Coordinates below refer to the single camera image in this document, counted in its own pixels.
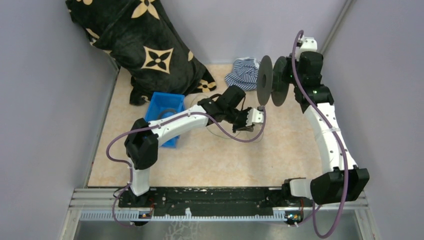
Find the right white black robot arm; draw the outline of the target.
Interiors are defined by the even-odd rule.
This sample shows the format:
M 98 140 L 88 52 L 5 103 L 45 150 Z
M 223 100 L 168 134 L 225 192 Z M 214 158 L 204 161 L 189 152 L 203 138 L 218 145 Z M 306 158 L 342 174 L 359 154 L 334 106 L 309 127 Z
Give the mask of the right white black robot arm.
M 308 179 L 287 179 L 281 199 L 287 206 L 295 206 L 301 198 L 317 205 L 355 201 L 370 179 L 366 168 L 359 168 L 350 155 L 337 122 L 334 98 L 330 89 L 322 84 L 321 70 L 324 57 L 305 51 L 295 59 L 286 57 L 287 64 L 281 74 L 282 81 L 293 84 L 295 100 L 309 121 L 321 158 L 322 175 Z

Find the black cable spool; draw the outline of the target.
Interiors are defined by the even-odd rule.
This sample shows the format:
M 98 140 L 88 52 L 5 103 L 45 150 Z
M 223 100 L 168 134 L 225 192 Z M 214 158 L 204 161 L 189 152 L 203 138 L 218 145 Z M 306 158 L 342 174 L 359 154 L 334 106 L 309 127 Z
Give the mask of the black cable spool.
M 265 106 L 271 98 L 275 106 L 281 106 L 287 98 L 290 83 L 287 57 L 280 56 L 274 64 L 268 55 L 261 59 L 256 87 L 260 105 Z

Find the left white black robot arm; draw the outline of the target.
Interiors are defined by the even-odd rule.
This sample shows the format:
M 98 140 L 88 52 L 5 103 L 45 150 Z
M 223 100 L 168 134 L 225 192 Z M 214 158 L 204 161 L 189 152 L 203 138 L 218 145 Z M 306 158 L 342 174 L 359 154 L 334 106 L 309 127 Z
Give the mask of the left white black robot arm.
M 264 112 L 247 107 L 238 109 L 246 93 L 231 86 L 222 94 L 204 98 L 197 104 L 169 117 L 146 121 L 140 118 L 132 126 L 124 146 L 130 160 L 130 200 L 144 207 L 150 200 L 150 168 L 158 160 L 158 151 L 165 142 L 194 129 L 204 128 L 223 121 L 232 125 L 233 132 L 251 132 L 265 121 Z

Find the blue plastic bin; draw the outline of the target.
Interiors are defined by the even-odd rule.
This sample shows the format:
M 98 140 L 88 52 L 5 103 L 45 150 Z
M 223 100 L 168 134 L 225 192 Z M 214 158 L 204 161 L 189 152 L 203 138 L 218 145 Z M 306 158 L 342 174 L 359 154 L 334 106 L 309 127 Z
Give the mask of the blue plastic bin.
M 184 98 L 182 94 L 154 92 L 144 117 L 145 121 L 161 120 L 184 111 Z

